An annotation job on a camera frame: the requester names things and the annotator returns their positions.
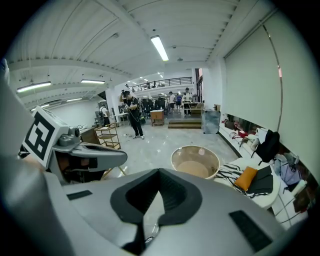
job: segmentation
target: round basin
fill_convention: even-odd
[[[172,167],[207,180],[217,175],[220,167],[219,158],[211,150],[201,146],[183,146],[171,155]]]

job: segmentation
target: fluorescent light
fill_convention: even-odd
[[[81,80],[81,83],[89,83],[89,84],[104,84],[105,81],[97,81],[97,80]]]
[[[167,56],[166,50],[165,50],[161,40],[160,40],[160,36],[156,35],[156,36],[151,37],[151,42],[153,43],[153,45],[155,46],[156,50],[160,54],[162,60],[164,62],[168,61],[169,58]]]
[[[82,100],[82,98],[68,99],[67,102],[73,102],[73,101],[78,101],[78,100]]]
[[[42,83],[37,83],[37,84],[31,84],[28,86],[24,86],[24,87],[20,87],[18,89],[16,89],[17,93],[22,93],[28,90],[32,90],[32,89],[36,89],[36,88],[40,88],[40,87],[44,87],[44,86],[50,86],[51,82],[42,82]]]

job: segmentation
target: staircase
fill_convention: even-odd
[[[170,120],[169,129],[201,129],[201,119]]]

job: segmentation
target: orange cushion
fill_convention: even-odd
[[[252,180],[256,176],[257,171],[257,169],[253,169],[247,166],[243,173],[239,176],[239,178],[236,179],[234,184],[242,188],[244,191],[247,191],[250,187]]]

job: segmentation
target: glossy floor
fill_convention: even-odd
[[[218,134],[203,134],[201,129],[168,129],[168,121],[164,126],[151,126],[146,120],[142,126],[145,139],[133,139],[134,130],[130,126],[117,128],[121,150],[125,151],[128,159],[122,168],[130,175],[154,168],[172,169],[171,155],[179,147],[187,145],[202,146],[213,151],[219,158],[220,164],[231,162],[238,157],[228,144]],[[108,179],[121,176],[115,168],[108,174]],[[158,193],[144,216],[144,232],[148,237],[157,231],[154,228],[159,216],[164,214],[161,195]]]

